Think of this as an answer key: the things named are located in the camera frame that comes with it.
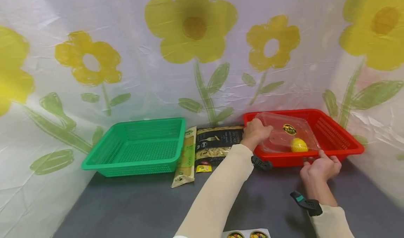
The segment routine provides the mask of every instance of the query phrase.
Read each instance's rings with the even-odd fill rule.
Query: plastic basket
[[[184,142],[184,118],[117,123],[81,164],[106,177],[174,172]]]
[[[314,136],[316,136],[321,149],[328,156],[337,156],[342,161],[348,155],[361,154],[364,151],[364,147],[351,134],[321,110],[301,109],[270,112],[305,119]],[[252,121],[258,113],[260,112],[244,114],[244,124]],[[271,161],[273,166],[278,167],[301,166],[304,157],[318,156],[317,151],[268,153],[264,152],[260,145],[254,153],[262,160]]]

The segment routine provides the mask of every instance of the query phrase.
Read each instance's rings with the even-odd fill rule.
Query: clear plastic container
[[[292,151],[292,144],[296,148],[296,143],[300,148],[298,152],[320,150],[316,137],[304,119],[268,112],[259,113],[255,118],[260,119],[264,126],[274,127],[269,138],[261,143],[265,152],[296,152]],[[301,143],[305,143],[307,148],[301,147]]]

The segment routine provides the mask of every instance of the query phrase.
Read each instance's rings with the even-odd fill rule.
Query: yellow ball
[[[306,143],[300,138],[294,138],[290,143],[292,152],[306,152],[309,151]]]

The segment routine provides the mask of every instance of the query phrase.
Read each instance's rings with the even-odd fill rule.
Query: round sticker label
[[[284,124],[283,131],[287,132],[290,135],[296,134],[296,129],[290,124]]]

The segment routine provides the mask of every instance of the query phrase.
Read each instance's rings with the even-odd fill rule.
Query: white fabric backdrop
[[[80,169],[85,153],[46,133],[32,116],[27,116],[24,106],[58,124],[60,114],[49,113],[50,110],[40,106],[43,97],[55,93],[63,104],[64,114],[76,123],[74,134],[89,145],[94,137],[121,121],[183,116],[188,126],[212,123],[206,107],[195,113],[178,105],[180,98],[203,104],[194,76],[196,59],[181,64],[164,59],[160,52],[162,39],[154,36],[145,20],[144,10],[149,1],[0,0],[0,26],[15,31],[29,43],[21,69],[32,76],[35,86],[25,104],[10,98],[11,108],[0,117],[0,237],[51,237],[93,176],[93,172]],[[258,110],[327,111],[322,97],[326,89],[335,93],[336,104],[341,107],[348,81],[363,60],[344,51],[338,43],[349,25],[342,13],[346,0],[226,1],[235,6],[238,15],[225,35],[223,56],[199,64],[205,84],[218,66],[230,65],[220,90],[211,95],[216,116],[228,107],[234,108],[219,124],[241,123],[242,114]],[[252,46],[246,42],[246,34],[254,25],[262,25],[279,15],[288,18],[287,27],[298,27],[300,41],[290,50],[289,62],[268,70],[265,85],[284,81],[283,84],[259,94],[251,106],[249,103],[265,71],[256,70],[249,62]],[[89,34],[92,42],[106,42],[119,53],[116,68],[122,79],[85,86],[72,75],[71,67],[55,58],[57,45],[69,41],[69,34],[81,30]],[[279,43],[276,39],[269,41],[265,55],[276,53]],[[99,66],[93,55],[83,56],[83,63],[94,71]],[[244,73],[257,82],[253,87],[242,80]],[[366,68],[361,76],[358,90],[380,80],[404,79],[404,71],[402,67],[387,72]],[[110,102],[121,94],[130,97],[109,108],[104,101],[103,86]],[[98,95],[99,100],[85,102],[84,93]],[[0,94],[1,99],[8,99],[4,96]],[[381,105],[353,110],[347,126],[352,134],[366,137],[369,142],[363,155],[351,158],[353,163],[401,206],[404,206],[403,98],[404,93],[398,91]],[[66,159],[58,166],[60,169],[47,163],[46,168],[51,169],[47,173],[49,170],[43,171],[45,166],[33,165],[40,157],[62,150],[66,150],[63,152]],[[39,170],[45,174],[38,175]]]

